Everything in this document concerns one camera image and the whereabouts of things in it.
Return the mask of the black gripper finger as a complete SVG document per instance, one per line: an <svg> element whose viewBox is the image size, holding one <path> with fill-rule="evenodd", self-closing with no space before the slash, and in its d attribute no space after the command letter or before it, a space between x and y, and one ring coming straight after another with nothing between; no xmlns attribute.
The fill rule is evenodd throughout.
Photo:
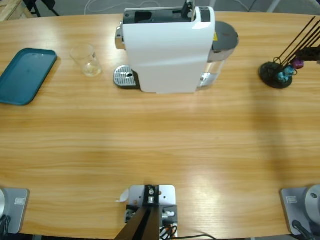
<svg viewBox="0 0 320 240"><path fill-rule="evenodd" d="M296 52L296 55L319 55L319 47L305 47Z"/></svg>
<svg viewBox="0 0 320 240"><path fill-rule="evenodd" d="M320 55L319 54L302 54L298 57L300 60L305 62L319 62L320 61Z"/></svg>

